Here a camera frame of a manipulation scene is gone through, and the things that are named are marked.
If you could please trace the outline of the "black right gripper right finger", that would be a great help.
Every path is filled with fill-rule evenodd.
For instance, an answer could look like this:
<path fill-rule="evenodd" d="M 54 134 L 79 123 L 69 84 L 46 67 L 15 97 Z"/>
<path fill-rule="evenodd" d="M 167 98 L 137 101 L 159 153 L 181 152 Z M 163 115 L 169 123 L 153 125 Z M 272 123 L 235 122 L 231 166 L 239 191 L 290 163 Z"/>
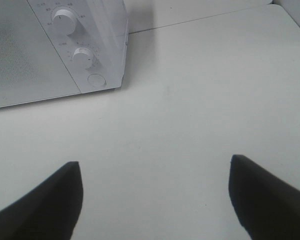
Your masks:
<path fill-rule="evenodd" d="M 229 197 L 253 240 L 300 240 L 300 190 L 244 155 L 231 158 Z"/>

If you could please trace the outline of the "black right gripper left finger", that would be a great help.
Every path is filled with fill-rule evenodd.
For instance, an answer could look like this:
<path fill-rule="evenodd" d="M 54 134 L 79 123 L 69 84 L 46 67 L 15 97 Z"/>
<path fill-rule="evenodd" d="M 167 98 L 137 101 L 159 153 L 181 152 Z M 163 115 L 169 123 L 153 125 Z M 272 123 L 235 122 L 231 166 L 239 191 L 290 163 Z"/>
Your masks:
<path fill-rule="evenodd" d="M 0 211 L 0 240 L 69 240 L 84 198 L 80 165 L 70 161 Z"/>

